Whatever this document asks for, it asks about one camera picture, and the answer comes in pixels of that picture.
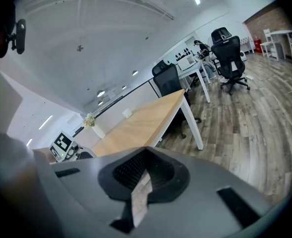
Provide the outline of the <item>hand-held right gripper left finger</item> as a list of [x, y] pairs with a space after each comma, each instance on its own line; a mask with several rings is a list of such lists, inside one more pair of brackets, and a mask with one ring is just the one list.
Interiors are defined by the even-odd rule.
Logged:
[[143, 225], [130, 233], [111, 226], [122, 215], [125, 203], [111, 199], [98, 181], [100, 170], [105, 166], [140, 151], [133, 148], [104, 157], [55, 164], [50, 164], [42, 152], [34, 153], [39, 179], [56, 214], [62, 237], [147, 237], [147, 228]]

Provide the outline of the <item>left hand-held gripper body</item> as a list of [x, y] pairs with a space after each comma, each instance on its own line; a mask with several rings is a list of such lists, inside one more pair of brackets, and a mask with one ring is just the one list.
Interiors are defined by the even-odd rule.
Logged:
[[49, 147], [57, 162], [72, 162], [93, 158], [93, 152], [77, 143], [73, 137], [61, 131]]

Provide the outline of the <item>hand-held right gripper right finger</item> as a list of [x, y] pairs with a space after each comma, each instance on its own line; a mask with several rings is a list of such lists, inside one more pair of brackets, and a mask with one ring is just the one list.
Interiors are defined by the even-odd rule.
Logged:
[[242, 230], [217, 191], [231, 187], [259, 216], [272, 207], [266, 197], [226, 168], [213, 162], [160, 149], [184, 164], [190, 182], [170, 203], [150, 204], [135, 228], [137, 238], [224, 238]]

